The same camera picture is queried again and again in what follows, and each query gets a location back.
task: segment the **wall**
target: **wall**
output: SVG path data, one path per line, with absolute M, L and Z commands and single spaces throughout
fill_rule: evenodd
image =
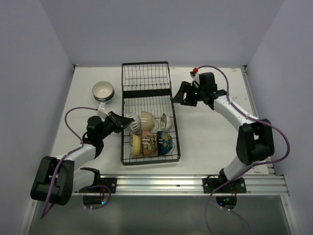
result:
M 284 174 L 302 234 L 312 233 L 313 1 L 285 0 L 248 66 L 258 112 L 289 137 L 291 154 L 274 167 Z M 276 154 L 286 145 L 275 136 Z
M 0 55 L 0 234 L 14 235 L 51 151 L 72 65 L 37 0 L 1 1 Z
M 283 0 L 41 0 L 73 63 L 246 65 Z

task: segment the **black dish rack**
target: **black dish rack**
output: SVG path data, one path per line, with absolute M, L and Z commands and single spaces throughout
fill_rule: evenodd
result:
M 122 64 L 122 115 L 135 113 L 139 119 L 141 111 L 155 117 L 155 127 L 151 131 L 157 136 L 161 130 L 160 120 L 165 113 L 172 120 L 172 127 L 166 131 L 173 139 L 173 149 L 163 156 L 157 151 L 150 157 L 142 154 L 132 157 L 132 136 L 130 127 L 122 132 L 121 161 L 123 165 L 143 165 L 154 163 L 172 163 L 180 159 L 177 123 L 172 102 L 172 86 L 168 62 L 142 62 Z

